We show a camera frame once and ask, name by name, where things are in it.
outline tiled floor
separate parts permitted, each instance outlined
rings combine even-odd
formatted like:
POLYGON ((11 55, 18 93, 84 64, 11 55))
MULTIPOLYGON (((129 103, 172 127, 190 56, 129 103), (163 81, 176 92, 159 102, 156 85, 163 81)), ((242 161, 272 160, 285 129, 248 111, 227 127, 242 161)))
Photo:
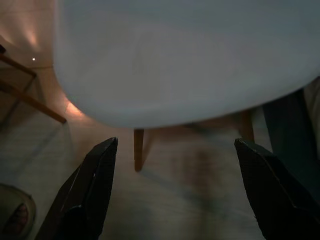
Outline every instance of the tiled floor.
MULTIPOLYGON (((85 116, 65 97, 52 68, 36 70, 27 93, 64 115, 62 125, 0 92, 0 182, 32 194, 34 239, 68 175, 93 145, 118 137, 115 174, 100 239, 263 239, 246 197, 233 142, 238 132, 225 117, 188 127, 147 131, 144 169, 134 171, 133 130, 112 128, 85 116)), ((0 77, 23 89, 30 79, 12 69, 0 77)), ((270 149, 261 109, 257 143, 270 149)))

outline chair seat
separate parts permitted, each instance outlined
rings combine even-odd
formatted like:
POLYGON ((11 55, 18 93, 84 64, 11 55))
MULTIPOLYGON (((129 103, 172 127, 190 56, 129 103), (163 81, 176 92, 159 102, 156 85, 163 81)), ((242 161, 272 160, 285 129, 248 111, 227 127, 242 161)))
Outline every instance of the chair seat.
POLYGON ((67 97, 115 127, 214 118, 320 73, 320 2, 57 0, 54 69, 67 97))

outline slipper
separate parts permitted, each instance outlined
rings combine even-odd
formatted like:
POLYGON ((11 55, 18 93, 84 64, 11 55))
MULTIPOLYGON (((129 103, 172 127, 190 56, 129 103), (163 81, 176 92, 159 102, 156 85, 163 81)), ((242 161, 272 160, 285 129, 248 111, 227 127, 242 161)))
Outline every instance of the slipper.
POLYGON ((21 240, 32 229, 36 204, 16 187, 0 184, 0 239, 21 240))

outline wooden chair leg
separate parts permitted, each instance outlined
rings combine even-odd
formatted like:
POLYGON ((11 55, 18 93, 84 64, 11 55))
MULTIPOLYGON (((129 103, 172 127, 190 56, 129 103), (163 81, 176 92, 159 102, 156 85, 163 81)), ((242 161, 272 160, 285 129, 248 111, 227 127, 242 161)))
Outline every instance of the wooden chair leg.
POLYGON ((252 127, 251 120, 251 111, 249 109, 240 112, 239 132, 244 139, 250 140, 253 143, 255 142, 254 129, 252 127))
POLYGON ((34 71, 30 70, 29 68, 21 65, 20 63, 17 63, 16 61, 12 60, 11 58, 9 58, 9 57, 7 57, 7 56, 5 56, 3 54, 0 54, 0 60, 5 62, 6 64, 12 66, 12 67, 15 67, 15 68, 25 72, 26 74, 30 74, 30 75, 32 75, 34 77, 37 75, 36 72, 34 72, 34 71))
POLYGON ((144 145, 144 129, 135 129, 134 130, 134 170, 140 172, 144 163, 143 163, 143 145, 144 145))
POLYGON ((60 123, 64 124, 67 121, 63 116, 57 114, 56 112, 52 111, 47 106, 38 102, 34 98, 26 95, 25 93, 19 91, 17 88, 11 86, 10 84, 6 83, 5 81, 3 81, 1 79, 0 79, 0 90, 20 99, 21 101, 25 102, 26 104, 29 104, 30 106, 32 106, 35 109, 39 110, 40 112, 48 115, 49 117, 57 120, 60 123))

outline floor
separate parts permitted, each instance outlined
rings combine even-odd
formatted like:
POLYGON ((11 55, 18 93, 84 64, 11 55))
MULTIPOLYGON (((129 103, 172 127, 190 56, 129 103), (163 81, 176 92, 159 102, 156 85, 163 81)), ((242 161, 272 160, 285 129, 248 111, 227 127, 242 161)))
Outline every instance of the floor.
MULTIPOLYGON (((32 194, 34 239, 59 187, 97 143, 118 137, 110 205, 100 239, 263 239, 244 190, 233 142, 237 119, 220 119, 146 132, 146 162, 134 171, 133 130, 87 117, 66 98, 51 67, 26 93, 67 118, 62 125, 0 92, 0 182, 32 194)), ((28 75, 0 70, 21 90, 28 75)), ((260 108, 254 112, 256 142, 271 149, 260 108)))

